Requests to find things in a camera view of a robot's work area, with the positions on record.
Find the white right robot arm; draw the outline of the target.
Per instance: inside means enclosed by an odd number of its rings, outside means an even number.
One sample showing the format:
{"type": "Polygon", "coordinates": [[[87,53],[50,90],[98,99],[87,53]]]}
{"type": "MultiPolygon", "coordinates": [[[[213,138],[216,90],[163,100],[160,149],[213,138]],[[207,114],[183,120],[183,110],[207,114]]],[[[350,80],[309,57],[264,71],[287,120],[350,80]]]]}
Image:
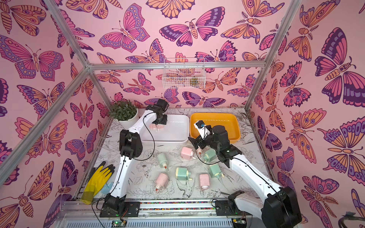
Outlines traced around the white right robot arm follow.
{"type": "Polygon", "coordinates": [[[267,228],[296,228],[302,221],[297,195],[291,187],[283,188],[259,171],[236,146],[230,143],[222,125],[211,127],[202,120],[194,123],[199,137],[190,138],[195,149],[206,146],[215,151],[219,161],[239,174],[258,198],[246,193],[234,195],[233,205],[262,220],[267,228]]]}

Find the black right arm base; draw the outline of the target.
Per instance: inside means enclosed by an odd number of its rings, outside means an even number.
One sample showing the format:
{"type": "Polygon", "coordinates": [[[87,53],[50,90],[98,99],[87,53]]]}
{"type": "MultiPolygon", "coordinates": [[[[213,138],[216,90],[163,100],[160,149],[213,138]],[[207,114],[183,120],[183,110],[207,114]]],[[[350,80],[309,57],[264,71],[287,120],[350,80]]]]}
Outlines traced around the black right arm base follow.
{"type": "Polygon", "coordinates": [[[211,205],[215,208],[217,216],[243,216],[245,212],[238,209],[236,198],[244,194],[244,191],[236,191],[233,194],[225,194],[227,199],[213,199],[211,205]]]}

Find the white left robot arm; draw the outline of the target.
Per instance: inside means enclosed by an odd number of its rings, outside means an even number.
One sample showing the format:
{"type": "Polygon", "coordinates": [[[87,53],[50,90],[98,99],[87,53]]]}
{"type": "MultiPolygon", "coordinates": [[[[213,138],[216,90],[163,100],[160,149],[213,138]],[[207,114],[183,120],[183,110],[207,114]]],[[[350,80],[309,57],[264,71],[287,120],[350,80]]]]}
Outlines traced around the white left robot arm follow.
{"type": "Polygon", "coordinates": [[[169,104],[159,99],[156,104],[150,104],[145,108],[142,117],[127,130],[122,130],[119,135],[120,165],[111,191],[108,196],[122,198],[126,196],[128,175],[131,164],[139,161],[138,157],[143,151],[141,134],[143,131],[151,132],[150,124],[155,126],[167,124],[167,111],[169,104]]]}

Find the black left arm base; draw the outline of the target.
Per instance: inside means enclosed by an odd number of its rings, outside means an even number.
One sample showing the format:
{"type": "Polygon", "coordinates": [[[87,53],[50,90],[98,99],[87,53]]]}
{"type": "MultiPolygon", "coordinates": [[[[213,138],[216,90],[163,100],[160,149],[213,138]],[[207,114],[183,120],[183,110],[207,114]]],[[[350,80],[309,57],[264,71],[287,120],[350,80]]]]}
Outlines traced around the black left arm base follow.
{"type": "Polygon", "coordinates": [[[101,218],[137,217],[140,211],[140,201],[131,201],[123,197],[107,195],[100,212],[101,218]]]}

